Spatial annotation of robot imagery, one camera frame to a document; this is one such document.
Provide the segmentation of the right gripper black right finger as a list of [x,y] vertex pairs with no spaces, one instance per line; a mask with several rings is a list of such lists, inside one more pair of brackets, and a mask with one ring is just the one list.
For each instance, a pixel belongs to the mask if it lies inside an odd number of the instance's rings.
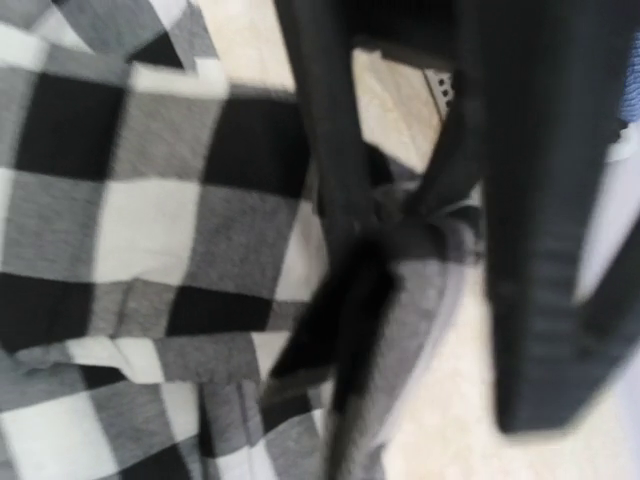
[[459,140],[482,184],[495,411],[570,423],[639,343],[639,235],[574,296],[624,89],[635,1],[456,1]]

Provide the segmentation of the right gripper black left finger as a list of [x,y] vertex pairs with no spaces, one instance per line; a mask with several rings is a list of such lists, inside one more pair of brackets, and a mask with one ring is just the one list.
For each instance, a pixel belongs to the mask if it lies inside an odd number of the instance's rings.
[[351,40],[339,1],[276,5],[318,175],[318,204],[329,268],[272,378],[304,388],[326,380],[319,467],[323,479],[380,479],[382,445],[365,416],[365,390],[398,289],[398,247],[376,216],[370,151],[357,111]]

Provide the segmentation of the white plastic basket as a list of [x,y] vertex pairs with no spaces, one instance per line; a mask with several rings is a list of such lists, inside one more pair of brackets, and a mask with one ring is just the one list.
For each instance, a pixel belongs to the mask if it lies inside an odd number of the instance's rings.
[[424,75],[436,104],[438,114],[441,119],[445,119],[454,99],[452,75],[434,69],[426,69]]

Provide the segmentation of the black white plaid shirt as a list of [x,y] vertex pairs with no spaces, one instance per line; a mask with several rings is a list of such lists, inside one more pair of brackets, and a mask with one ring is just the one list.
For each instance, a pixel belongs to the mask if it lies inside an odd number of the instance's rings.
[[1,5],[1,475],[381,479],[475,259],[467,192],[308,141],[194,1]]

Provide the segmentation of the blue checkered shirt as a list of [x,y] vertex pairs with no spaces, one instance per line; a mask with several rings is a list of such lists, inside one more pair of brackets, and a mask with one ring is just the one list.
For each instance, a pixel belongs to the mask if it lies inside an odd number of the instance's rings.
[[630,65],[620,102],[619,118],[627,124],[639,121],[639,65]]

